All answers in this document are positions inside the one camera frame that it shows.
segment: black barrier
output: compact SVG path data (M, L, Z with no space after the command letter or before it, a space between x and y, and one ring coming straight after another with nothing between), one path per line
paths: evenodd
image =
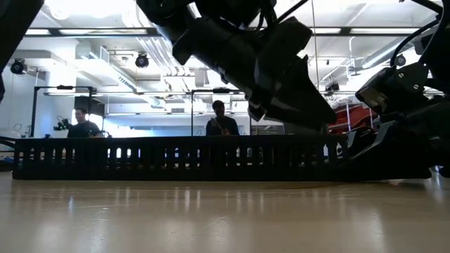
M329 172L346 159L346 150L344 136L18 139L13 178L331 180Z

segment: man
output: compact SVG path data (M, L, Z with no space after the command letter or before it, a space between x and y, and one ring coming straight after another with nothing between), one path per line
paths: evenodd
M224 102L216 100L212 104L212 109L217 117L206 124L206 136L239 135L236 120L225 116Z
M75 109L75 118L77 119L77 124L73 125L69 133L68 138L88 138L88 137L101 137L101 131L98 126L86 120L87 111L83 108Z

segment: black robotic arm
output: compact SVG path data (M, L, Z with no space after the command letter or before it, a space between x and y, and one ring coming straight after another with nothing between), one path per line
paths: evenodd
M311 38L311 30L295 18L277 19L275 0L136 2L173 43L173 56L182 65L195 56L219 73L224 83L245 92L253 119L265 117L313 129L336 120L309 79L308 57L297 56ZM201 17L194 16L191 3ZM250 30L259 13L268 20L268 27Z

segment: security camera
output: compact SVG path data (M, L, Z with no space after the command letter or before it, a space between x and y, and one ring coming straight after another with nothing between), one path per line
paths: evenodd
M11 66L11 72L13 74L23 76L24 74L27 74L28 66L25 64L24 59L15 59L14 63Z
M403 67L406 64L406 58L403 55L397 56L395 58L395 65Z
M148 58L147 53L139 53L138 58L136 58L135 62L137 67L148 67Z
M333 81L333 82L326 84L325 91L328 91L328 92L339 91L339 83L337 81Z

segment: black cable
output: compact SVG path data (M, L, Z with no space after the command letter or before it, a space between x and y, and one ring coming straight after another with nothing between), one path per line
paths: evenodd
M439 15L442 14L442 6L436 4L435 2L431 2L430 0L412 0L416 4L420 4L423 7L429 8L432 11L435 11Z
M297 10L298 8L302 7L302 5L304 5L305 3L307 3L308 0L301 0L300 2L296 3L294 6L292 6L288 11L286 11L285 13L283 13L279 18L278 18L278 23L283 22L283 20L285 20L290 14L292 14L295 10Z
M450 22L450 0L442 0L442 14L441 14L441 20L439 21L439 25L437 26L437 29L433 36L430 39L430 42L428 42L427 47L423 51L422 55L419 58L419 63L425 64L426 58L428 56L428 53L431 48L433 48L434 44L437 40L441 39L442 35L445 34L445 29L447 28L447 25Z
M425 26L421 27L420 29L418 29L417 31L413 32L412 34L410 34L409 36L407 36L407 38L405 38L399 45L398 47L395 49L394 54L392 54L391 57L391 61L390 61L390 65L391 67L395 65L395 58L397 57L397 55L400 53L401 49L407 45L412 39L416 38L418 35L422 34L424 31L430 29L431 27L434 27L435 25L439 24L438 20L434 20L432 22L429 22L428 24L426 24Z

